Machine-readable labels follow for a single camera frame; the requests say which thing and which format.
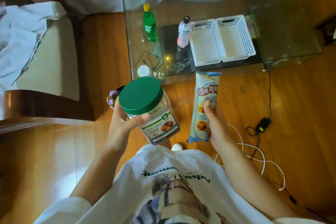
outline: green plastic bottle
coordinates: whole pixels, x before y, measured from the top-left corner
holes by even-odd
[[[143,10],[145,15],[143,16],[143,24],[145,25],[145,31],[147,33],[147,38],[151,42],[155,42],[158,38],[156,34],[155,18],[151,12],[151,6],[149,4],[143,5]]]

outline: white t-shirt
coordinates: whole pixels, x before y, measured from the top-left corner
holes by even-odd
[[[317,223],[286,218],[275,223]],[[35,222],[52,223],[272,223],[239,196],[223,168],[200,150],[145,145],[124,164],[112,188],[94,205],[69,197]]]

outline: person's left hand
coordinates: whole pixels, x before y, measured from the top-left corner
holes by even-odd
[[[147,120],[149,120],[149,114],[144,113],[130,120],[126,119],[127,114],[121,108],[118,97],[115,101],[110,129],[108,131],[104,148],[118,151],[121,155],[123,155],[127,147],[129,133],[133,128],[144,124]]]

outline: hand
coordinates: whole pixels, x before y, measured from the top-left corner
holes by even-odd
[[[144,113],[135,116],[130,120],[127,119],[127,114],[119,104],[119,97],[115,101],[114,111],[111,119],[110,129],[104,148],[107,150],[118,151],[121,155],[125,153],[128,136],[131,130],[149,120],[149,114]]]
[[[204,103],[203,109],[210,123],[211,144],[219,152],[225,142],[232,141],[225,117],[218,103],[216,103],[215,109],[212,110],[210,101],[207,100]]]

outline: glass coffee table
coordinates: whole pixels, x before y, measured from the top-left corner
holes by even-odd
[[[187,81],[194,72],[224,74],[274,69],[299,64],[321,52],[315,32],[298,0],[123,0],[131,79],[147,65],[163,85]],[[143,23],[143,4],[155,16],[156,42],[149,42]],[[244,15],[256,55],[245,60],[196,67],[190,44],[177,46],[178,26],[184,16],[192,21]]]

